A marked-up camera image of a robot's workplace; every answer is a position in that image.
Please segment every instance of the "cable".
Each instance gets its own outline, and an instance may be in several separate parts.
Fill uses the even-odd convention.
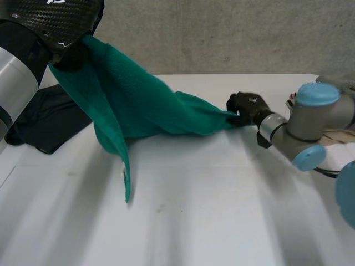
[[[318,172],[318,173],[321,173],[327,177],[330,177],[330,178],[337,178],[338,175],[340,174],[339,171],[332,171],[332,170],[327,170],[327,169],[321,169],[321,168],[315,168],[315,171]]]

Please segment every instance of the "white logo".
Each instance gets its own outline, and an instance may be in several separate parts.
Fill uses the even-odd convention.
[[[69,45],[71,45],[72,43],[69,43],[69,44],[67,44],[67,45],[66,45],[65,43],[58,43],[58,44],[60,44],[60,45],[62,45],[62,46],[64,46],[64,47],[66,48],[66,47],[68,47]]]
[[[60,3],[65,3],[65,0],[48,0],[47,4],[60,4]]]
[[[256,103],[257,98],[255,98],[255,99],[249,98],[249,101],[251,101],[252,103]]]

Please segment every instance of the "carbon fiber cover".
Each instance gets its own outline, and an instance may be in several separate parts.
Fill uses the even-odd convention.
[[[59,57],[93,29],[99,11],[99,0],[0,0],[0,20],[30,29]]]

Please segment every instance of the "cloth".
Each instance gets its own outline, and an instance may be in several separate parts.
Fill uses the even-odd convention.
[[[346,94],[355,98],[355,80],[353,81],[348,79],[332,80],[330,77],[319,77],[317,79],[317,82],[332,84],[336,86],[342,94]],[[290,114],[292,113],[296,96],[297,93],[293,93],[286,101],[286,105],[290,110]],[[350,142],[355,142],[355,132],[349,130],[325,129],[323,136],[320,140],[320,144],[323,146],[330,146],[337,143],[346,144]]]
[[[51,70],[59,83],[94,121],[100,144],[126,166],[126,202],[130,200],[130,164],[125,139],[156,134],[211,135],[232,128],[237,115],[189,94],[173,93],[140,66],[94,37],[85,37],[90,60],[75,73]]]
[[[58,84],[37,91],[8,131],[5,141],[16,146],[27,143],[52,154],[91,122]]]

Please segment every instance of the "light blue cap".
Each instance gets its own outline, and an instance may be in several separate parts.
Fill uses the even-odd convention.
[[[339,90],[333,85],[307,83],[298,90],[296,102],[301,106],[318,107],[334,104],[340,97]]]
[[[345,166],[338,176],[336,197],[343,218],[355,229],[355,161]]]
[[[301,171],[310,171],[318,167],[326,158],[327,151],[321,145],[314,145],[300,152],[292,164]]]

